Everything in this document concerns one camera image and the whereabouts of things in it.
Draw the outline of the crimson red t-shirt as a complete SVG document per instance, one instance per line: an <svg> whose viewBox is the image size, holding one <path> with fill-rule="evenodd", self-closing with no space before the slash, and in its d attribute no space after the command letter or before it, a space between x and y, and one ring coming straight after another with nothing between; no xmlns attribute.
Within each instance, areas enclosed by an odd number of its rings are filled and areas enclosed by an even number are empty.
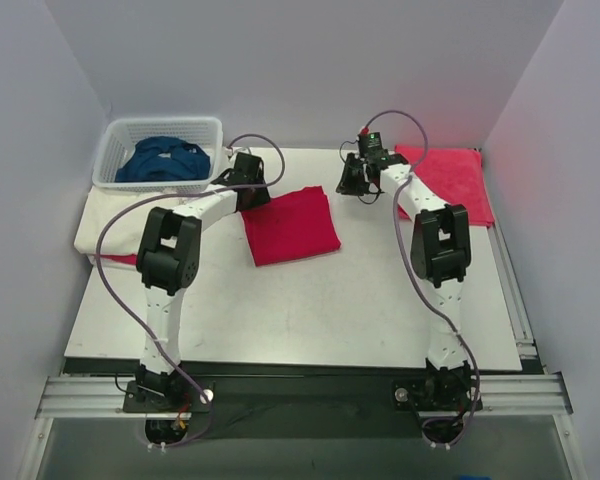
<svg viewBox="0 0 600 480"><path fill-rule="evenodd" d="M241 213L257 267L333 253L341 248L327 195L308 186Z"/></svg>

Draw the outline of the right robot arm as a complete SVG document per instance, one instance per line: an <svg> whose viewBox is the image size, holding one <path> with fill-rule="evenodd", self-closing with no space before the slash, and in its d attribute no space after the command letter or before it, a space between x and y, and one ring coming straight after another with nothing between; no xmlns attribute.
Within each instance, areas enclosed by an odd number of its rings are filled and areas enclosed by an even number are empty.
<svg viewBox="0 0 600 480"><path fill-rule="evenodd" d="M383 147L378 132L363 128L357 147L344 159L336 192L392 197L407 274L433 314L426 361L438 370L460 368L470 360L459 338L463 281L471 263L468 212L435 194L402 155Z"/></svg>

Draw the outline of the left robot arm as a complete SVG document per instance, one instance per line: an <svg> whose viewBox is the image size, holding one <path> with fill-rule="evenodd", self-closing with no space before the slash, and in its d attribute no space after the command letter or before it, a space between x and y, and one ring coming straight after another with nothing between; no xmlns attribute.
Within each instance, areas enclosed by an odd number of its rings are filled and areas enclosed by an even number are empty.
<svg viewBox="0 0 600 480"><path fill-rule="evenodd" d="M174 208L150 210L136 259L145 287L146 336L140 364L157 375L170 375L181 362L180 315L185 290L200 267L204 231L226 216L270 201L264 162L237 154L232 167L213 180L200 196Z"/></svg>

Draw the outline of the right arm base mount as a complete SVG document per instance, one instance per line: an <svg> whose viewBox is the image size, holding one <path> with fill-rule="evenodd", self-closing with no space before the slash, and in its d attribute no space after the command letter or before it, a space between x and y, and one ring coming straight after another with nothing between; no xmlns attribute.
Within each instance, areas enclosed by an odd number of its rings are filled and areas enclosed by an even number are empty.
<svg viewBox="0 0 600 480"><path fill-rule="evenodd" d="M468 413L476 394L475 372L462 366L436 369L426 362L423 369L409 371L392 381L393 402L398 410Z"/></svg>

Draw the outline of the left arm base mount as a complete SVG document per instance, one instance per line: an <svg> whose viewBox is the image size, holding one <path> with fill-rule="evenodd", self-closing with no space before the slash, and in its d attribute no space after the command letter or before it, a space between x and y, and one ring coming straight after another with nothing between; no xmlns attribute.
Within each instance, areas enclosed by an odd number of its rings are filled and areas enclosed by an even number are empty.
<svg viewBox="0 0 600 480"><path fill-rule="evenodd" d="M177 371L153 373L140 365L124 388L125 413L208 413L211 404Z"/></svg>

